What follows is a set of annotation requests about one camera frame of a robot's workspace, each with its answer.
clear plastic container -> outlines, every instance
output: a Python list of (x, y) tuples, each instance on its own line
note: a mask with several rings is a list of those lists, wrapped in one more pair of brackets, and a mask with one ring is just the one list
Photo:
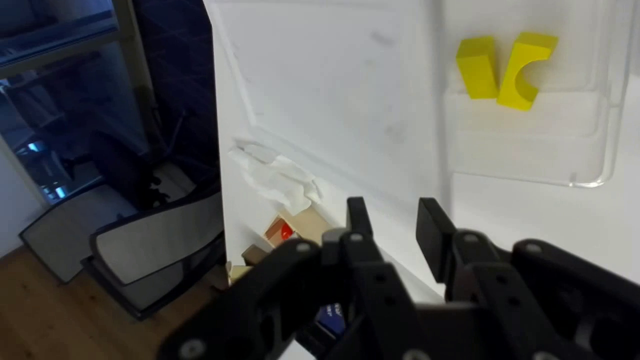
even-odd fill
[[(613, 171), (636, 0), (208, 0), (261, 141), (414, 211), (450, 169), (570, 185)], [(454, 54), (561, 38), (533, 111), (470, 99)]]

wooden floor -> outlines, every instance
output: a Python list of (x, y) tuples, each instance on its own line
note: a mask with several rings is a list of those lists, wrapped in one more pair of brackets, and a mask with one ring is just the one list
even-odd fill
[(213, 296), (211, 275), (156, 315), (132, 320), (89, 273), (69, 286), (27, 249), (0, 260), (0, 360), (144, 360)]

small toy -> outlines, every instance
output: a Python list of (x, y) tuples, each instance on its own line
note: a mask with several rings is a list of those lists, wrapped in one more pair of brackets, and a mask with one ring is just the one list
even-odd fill
[(498, 104), (518, 110), (533, 110), (539, 88), (533, 85), (523, 69), (533, 62), (549, 59), (557, 49), (559, 38), (549, 34), (523, 32), (507, 64), (500, 84)]
[(456, 62), (470, 98), (498, 96), (498, 56), (492, 36), (462, 40)]

yellow foam piece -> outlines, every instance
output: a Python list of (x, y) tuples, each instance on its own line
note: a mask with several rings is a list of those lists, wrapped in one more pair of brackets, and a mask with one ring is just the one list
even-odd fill
[(498, 56), (492, 36), (462, 40), (456, 62), (470, 98), (498, 96)]
[(546, 62), (557, 49), (559, 38), (551, 34), (523, 32), (507, 64), (500, 84), (498, 104), (518, 110), (533, 110), (539, 88), (533, 85), (523, 69), (533, 62)]

red object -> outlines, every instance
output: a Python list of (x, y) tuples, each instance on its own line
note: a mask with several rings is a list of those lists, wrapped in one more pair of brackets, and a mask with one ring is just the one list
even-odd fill
[(286, 222), (281, 228), (281, 237), (289, 240), (294, 233), (292, 226), (289, 226)]

